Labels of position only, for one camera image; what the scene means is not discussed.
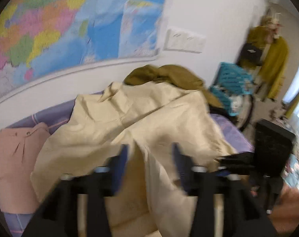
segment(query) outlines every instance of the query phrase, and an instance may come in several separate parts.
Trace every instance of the light switch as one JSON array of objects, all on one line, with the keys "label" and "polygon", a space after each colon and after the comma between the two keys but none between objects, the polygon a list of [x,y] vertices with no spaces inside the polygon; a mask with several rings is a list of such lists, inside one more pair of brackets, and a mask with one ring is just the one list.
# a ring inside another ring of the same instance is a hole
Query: light switch
[{"label": "light switch", "polygon": [[186,39],[185,32],[169,30],[166,48],[169,50],[181,50]]},{"label": "light switch", "polygon": [[204,43],[205,38],[201,35],[180,29],[169,29],[165,49],[201,53]]}]

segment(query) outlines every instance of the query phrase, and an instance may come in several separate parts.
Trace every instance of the blue basket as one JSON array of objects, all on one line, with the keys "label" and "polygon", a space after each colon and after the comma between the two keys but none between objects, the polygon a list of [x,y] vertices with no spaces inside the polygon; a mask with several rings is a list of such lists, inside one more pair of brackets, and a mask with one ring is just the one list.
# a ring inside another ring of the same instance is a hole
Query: blue basket
[{"label": "blue basket", "polygon": [[218,86],[224,87],[232,94],[241,95],[253,93],[253,88],[250,88],[252,83],[252,76],[244,69],[236,64],[221,62],[216,83]]},{"label": "blue basket", "polygon": [[218,99],[222,102],[224,109],[228,112],[228,114],[232,117],[237,116],[239,112],[233,112],[231,107],[231,99],[229,96],[225,94],[225,92],[216,89],[214,86],[210,87],[210,91],[218,97]]}]

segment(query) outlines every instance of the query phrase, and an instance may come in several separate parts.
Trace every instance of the bag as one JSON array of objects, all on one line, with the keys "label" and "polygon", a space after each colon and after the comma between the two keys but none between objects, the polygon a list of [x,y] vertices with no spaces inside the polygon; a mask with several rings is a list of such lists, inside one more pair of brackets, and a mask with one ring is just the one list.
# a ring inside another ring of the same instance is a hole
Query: bag
[{"label": "bag", "polygon": [[240,65],[240,61],[242,59],[248,60],[249,62],[255,64],[256,66],[261,66],[261,56],[263,54],[263,50],[257,48],[251,43],[244,44],[237,65]]}]

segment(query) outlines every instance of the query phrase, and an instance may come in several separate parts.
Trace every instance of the purple bedsheet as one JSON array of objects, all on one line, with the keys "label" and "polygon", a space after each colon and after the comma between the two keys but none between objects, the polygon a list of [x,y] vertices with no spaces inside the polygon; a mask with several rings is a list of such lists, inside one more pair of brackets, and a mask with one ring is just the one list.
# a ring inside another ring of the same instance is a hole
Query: purple bedsheet
[{"label": "purple bedsheet", "polygon": [[212,119],[220,126],[226,141],[232,145],[238,153],[254,151],[254,147],[244,135],[232,124],[231,121],[218,114],[211,114]]},{"label": "purple bedsheet", "polygon": [[[34,127],[38,123],[44,122],[49,127],[49,132],[53,134],[61,125],[69,121],[74,105],[75,100],[61,103],[26,117],[10,125],[9,128]],[[211,117],[220,126],[226,141],[230,143],[237,152],[253,151],[253,146],[228,119],[218,114],[211,114]],[[4,213],[4,215],[13,237],[20,237],[22,235],[32,217],[32,214]]]}]

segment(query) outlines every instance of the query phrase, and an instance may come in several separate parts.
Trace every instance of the map poster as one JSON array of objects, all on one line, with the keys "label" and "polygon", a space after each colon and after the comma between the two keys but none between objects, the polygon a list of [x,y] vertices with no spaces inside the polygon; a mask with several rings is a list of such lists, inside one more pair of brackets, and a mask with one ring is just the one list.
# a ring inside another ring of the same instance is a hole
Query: map poster
[{"label": "map poster", "polygon": [[52,72],[156,53],[165,0],[11,0],[0,15],[0,98]]}]

